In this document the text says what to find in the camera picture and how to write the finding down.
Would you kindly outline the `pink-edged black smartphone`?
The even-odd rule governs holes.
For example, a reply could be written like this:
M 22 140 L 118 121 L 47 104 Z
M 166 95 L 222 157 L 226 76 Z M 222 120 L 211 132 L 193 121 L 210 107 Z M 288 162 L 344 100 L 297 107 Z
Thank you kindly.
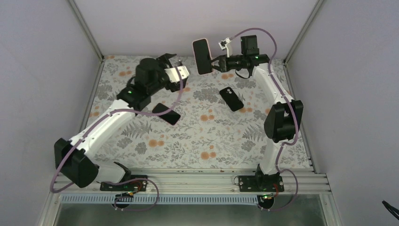
M 192 43 L 194 58 L 197 66 L 198 74 L 204 75 L 212 73 L 212 57 L 210 54 L 210 49 L 208 41 L 205 38 L 195 40 Z

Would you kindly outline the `purple smartphone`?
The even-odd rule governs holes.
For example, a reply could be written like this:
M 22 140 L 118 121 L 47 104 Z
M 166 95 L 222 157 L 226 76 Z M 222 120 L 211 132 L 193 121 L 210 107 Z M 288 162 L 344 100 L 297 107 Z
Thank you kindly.
M 162 103 L 158 103 L 152 110 L 152 113 L 161 113 L 169 108 L 165 106 Z M 176 123 L 180 120 L 181 115 L 176 113 L 175 111 L 170 111 L 166 114 L 160 115 L 159 116 L 161 119 L 163 119 L 165 122 L 169 123 L 170 125 L 176 125 Z

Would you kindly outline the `black phone case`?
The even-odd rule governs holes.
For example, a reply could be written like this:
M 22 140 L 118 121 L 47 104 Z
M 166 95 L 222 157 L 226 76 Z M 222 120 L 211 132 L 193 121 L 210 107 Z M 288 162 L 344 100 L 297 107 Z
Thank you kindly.
M 238 111 L 244 107 L 244 104 L 231 87 L 220 90 L 219 94 L 232 112 Z

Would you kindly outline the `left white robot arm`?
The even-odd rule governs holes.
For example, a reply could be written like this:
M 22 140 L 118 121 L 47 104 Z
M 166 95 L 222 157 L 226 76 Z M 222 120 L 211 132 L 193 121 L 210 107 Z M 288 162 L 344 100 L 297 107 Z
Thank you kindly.
M 173 54 L 163 54 L 158 58 L 144 58 L 136 67 L 126 87 L 106 111 L 83 131 L 70 139 L 60 138 L 54 144 L 56 172 L 50 183 L 53 193 L 59 193 L 68 186 L 55 189 L 55 180 L 62 173 L 70 180 L 70 185 L 84 188 L 92 182 L 108 183 L 118 190 L 130 187 L 131 171 L 119 162 L 100 163 L 95 155 L 100 147 L 120 127 L 137 115 L 159 116 L 169 113 L 180 101 L 190 71 L 183 63 L 172 66 Z M 177 100 L 167 110 L 160 113 L 148 113 L 142 110 L 151 102 L 151 97 L 166 89 L 178 92 Z

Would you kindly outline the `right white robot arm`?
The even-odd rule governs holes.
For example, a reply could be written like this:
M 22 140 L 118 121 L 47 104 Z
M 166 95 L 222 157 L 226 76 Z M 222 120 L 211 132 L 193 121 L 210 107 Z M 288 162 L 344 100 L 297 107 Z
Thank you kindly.
M 248 76 L 254 78 L 257 85 L 272 102 L 271 109 L 264 121 L 264 131 L 268 138 L 264 156 L 257 165 L 253 176 L 239 176 L 238 183 L 242 192 L 283 191 L 279 161 L 288 145 L 294 145 L 299 137 L 303 103 L 294 100 L 283 88 L 266 54 L 260 54 L 255 35 L 240 38 L 241 54 L 233 55 L 232 38 L 219 42 L 226 55 L 218 56 L 214 69 L 220 72 L 246 69 Z

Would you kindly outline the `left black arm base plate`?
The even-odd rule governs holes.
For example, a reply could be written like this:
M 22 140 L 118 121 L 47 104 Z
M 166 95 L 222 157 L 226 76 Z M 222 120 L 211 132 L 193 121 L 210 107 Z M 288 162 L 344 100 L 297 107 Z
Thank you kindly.
M 147 182 L 145 180 L 136 180 L 122 185 L 111 185 L 102 182 L 100 185 L 100 191 L 113 191 L 113 192 L 145 192 Z

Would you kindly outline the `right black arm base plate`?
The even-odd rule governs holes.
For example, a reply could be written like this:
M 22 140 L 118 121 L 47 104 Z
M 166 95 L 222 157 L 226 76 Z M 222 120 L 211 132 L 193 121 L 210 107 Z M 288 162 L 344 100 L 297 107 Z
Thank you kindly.
M 279 174 L 238 176 L 240 192 L 283 192 L 284 182 Z

